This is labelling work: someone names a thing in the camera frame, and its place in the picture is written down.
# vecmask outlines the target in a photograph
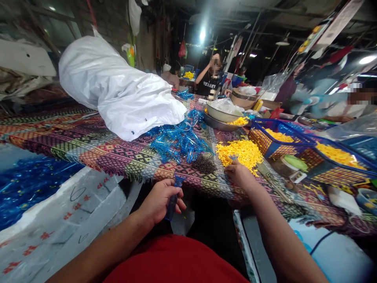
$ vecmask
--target patterned tablecloth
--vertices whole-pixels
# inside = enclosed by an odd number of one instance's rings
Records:
[[[197,99],[190,104],[184,103],[188,108],[200,109],[201,105],[196,101]],[[197,125],[195,130],[214,151],[220,141],[227,142],[247,136],[245,129],[220,132]],[[186,162],[177,164],[172,161],[162,164],[159,154],[149,147],[154,138],[155,136],[141,136],[133,142],[123,141],[107,129],[103,119],[95,111],[76,103],[67,103],[58,110],[0,119],[0,140],[32,152],[82,163],[96,170],[134,180],[159,181],[172,178],[174,172],[177,172],[180,176],[187,177],[185,187],[201,190],[215,197],[247,201],[244,192],[230,183],[216,156],[206,154],[216,166],[216,171],[209,175],[193,170]],[[266,161],[258,166],[258,170],[259,174],[269,174],[275,185],[284,188],[280,176]],[[287,221],[300,218],[301,221],[318,227],[342,227],[340,233],[348,235],[377,234],[377,217],[371,214],[364,213],[362,220],[354,217],[352,224],[343,226],[347,219],[345,211],[330,204],[326,195],[324,200],[320,200],[313,191],[300,185],[300,193],[291,195],[294,203],[286,204],[262,175],[259,175],[257,180],[270,193]]]

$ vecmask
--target black t-shirt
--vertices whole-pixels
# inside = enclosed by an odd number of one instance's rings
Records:
[[[209,72],[206,72],[204,77],[201,79],[200,83],[197,86],[198,90],[196,94],[208,96],[210,94],[210,90],[215,89],[216,85],[211,83],[210,78],[211,76],[209,75]]]

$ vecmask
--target red shirt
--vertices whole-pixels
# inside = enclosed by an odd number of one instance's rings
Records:
[[[209,247],[184,236],[159,237],[137,252],[104,282],[248,282]]]

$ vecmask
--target blue container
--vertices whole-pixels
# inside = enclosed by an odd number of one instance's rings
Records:
[[[366,211],[377,216],[377,204],[371,200],[377,199],[377,192],[370,189],[361,188],[358,190],[359,194],[356,197],[357,204]]]
[[[305,150],[299,156],[299,158],[303,159],[309,167],[309,172],[307,173],[307,177],[309,179],[330,185],[351,186],[364,182],[367,178],[377,178],[377,167],[363,158],[361,155],[352,152],[351,150],[332,140],[314,135],[307,136],[316,142],[324,145],[330,145],[334,148],[341,149],[342,151],[354,155],[358,164],[367,169],[362,170],[355,167],[342,165],[326,157],[317,148],[311,147]]]
[[[358,136],[342,140],[340,143],[371,162],[377,161],[377,137]]]
[[[243,82],[243,77],[240,77],[240,76],[237,76],[237,75],[233,75],[232,77],[232,86],[233,87],[238,87],[240,85],[240,83]]]
[[[187,73],[187,72],[193,73],[194,72],[194,66],[185,65],[185,73]]]
[[[265,129],[280,132],[293,138],[295,142],[281,142],[273,138]],[[275,119],[253,119],[249,132],[249,139],[255,142],[265,158],[280,158],[282,155],[299,155],[308,147],[315,147],[316,143],[307,138],[287,123]]]
[[[199,73],[200,73],[200,69],[196,69],[194,79],[196,79],[198,77]]]

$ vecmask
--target black wire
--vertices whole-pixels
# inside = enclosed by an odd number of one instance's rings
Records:
[[[339,229],[336,229],[336,230],[333,230],[333,231],[330,231],[328,232],[326,235],[324,235],[322,238],[319,239],[319,241],[315,244],[314,248],[312,249],[312,251],[310,252],[310,255],[312,255],[315,250],[318,248],[319,244],[324,240],[326,239],[328,236],[330,236],[332,233],[335,233],[336,231],[340,231],[342,230],[344,227],[346,227],[348,225],[348,218],[346,219],[345,223],[339,228]]]

